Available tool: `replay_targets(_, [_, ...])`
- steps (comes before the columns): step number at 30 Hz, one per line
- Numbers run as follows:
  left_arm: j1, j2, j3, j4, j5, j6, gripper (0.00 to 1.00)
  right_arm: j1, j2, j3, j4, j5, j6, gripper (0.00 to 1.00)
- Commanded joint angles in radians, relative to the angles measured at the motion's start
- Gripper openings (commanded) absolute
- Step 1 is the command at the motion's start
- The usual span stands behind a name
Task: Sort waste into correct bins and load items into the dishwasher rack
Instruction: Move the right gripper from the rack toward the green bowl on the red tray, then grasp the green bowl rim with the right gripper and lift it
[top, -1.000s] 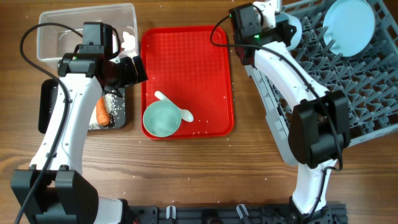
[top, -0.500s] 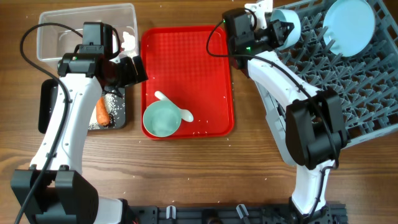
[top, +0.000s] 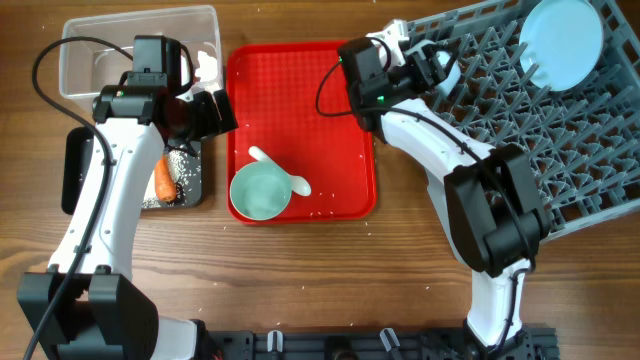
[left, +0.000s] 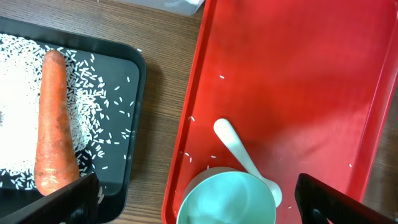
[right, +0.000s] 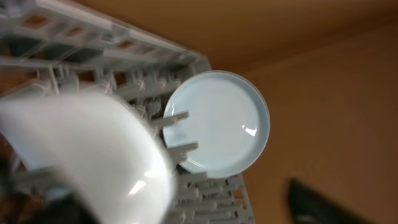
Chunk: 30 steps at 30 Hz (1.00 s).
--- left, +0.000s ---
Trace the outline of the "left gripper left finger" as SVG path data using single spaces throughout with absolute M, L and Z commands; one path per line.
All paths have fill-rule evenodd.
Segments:
M 100 185 L 89 174 L 1 218 L 1 223 L 96 223 Z

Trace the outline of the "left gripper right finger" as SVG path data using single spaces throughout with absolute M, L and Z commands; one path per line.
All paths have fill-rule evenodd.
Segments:
M 298 176 L 295 201 L 302 223 L 306 224 L 397 224 L 396 221 L 305 173 Z

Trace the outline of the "orange carrot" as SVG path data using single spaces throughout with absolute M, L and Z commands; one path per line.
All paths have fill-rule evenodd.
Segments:
M 49 50 L 42 65 L 34 181 L 47 196 L 80 178 L 67 105 L 64 56 Z

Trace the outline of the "green bowl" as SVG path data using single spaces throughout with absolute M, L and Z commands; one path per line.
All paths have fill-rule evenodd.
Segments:
M 187 185 L 177 224 L 276 222 L 274 197 L 257 177 L 230 167 L 212 167 Z

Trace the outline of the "white rice pile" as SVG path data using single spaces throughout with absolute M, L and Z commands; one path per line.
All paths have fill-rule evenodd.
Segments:
M 3 207 L 12 205 L 23 207 L 40 198 L 34 181 L 34 165 L 42 63 L 44 55 L 49 50 L 42 55 L 36 55 L 35 51 L 38 49 L 39 46 L 30 40 L 9 34 L 1 35 L 1 205 Z

